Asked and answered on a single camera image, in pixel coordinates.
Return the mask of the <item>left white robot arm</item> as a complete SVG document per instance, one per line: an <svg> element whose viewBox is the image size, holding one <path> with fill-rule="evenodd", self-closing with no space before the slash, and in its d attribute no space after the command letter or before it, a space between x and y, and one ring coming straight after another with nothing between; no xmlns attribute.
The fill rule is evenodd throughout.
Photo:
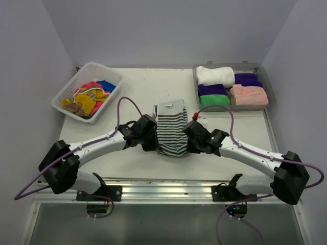
<svg viewBox="0 0 327 245"><path fill-rule="evenodd" d="M158 148L156 120L145 114L137 121L117 126L114 130L84 142L53 144L38 169L54 194L76 190L77 201L120 201L122 188L106 185L97 173L85 173L80 168L103 155L141 145L145 151Z"/></svg>

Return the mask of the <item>yellow brown towel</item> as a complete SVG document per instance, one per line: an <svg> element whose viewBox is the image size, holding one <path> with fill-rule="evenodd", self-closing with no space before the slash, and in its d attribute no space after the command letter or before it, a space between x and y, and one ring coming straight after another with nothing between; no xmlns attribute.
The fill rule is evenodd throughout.
<svg viewBox="0 0 327 245"><path fill-rule="evenodd" d="M109 96L110 92L97 86L79 88L71 98L63 99L61 105L76 116L89 117L102 107Z"/></svg>

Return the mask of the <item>green white striped towel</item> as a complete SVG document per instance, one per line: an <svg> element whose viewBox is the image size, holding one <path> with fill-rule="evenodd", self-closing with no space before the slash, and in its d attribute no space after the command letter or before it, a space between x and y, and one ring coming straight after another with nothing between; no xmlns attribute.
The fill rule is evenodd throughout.
<svg viewBox="0 0 327 245"><path fill-rule="evenodd" d="M183 132L183 128L188 123L188 113L184 100L178 99L158 104L156 122L158 152L175 158L186 156L188 137Z"/></svg>

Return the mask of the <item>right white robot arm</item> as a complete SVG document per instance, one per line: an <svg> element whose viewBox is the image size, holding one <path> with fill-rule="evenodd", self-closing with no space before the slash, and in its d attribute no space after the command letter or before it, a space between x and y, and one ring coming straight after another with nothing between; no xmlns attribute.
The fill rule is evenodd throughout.
<svg viewBox="0 0 327 245"><path fill-rule="evenodd" d="M209 132L195 120L182 131L188 137L188 152L233 159L262 173L260 176L236 174L228 185L213 187L215 201L255 199L259 194L267 194L290 205L298 203L310 176L296 153L266 152L233 140L227 132L218 129Z"/></svg>

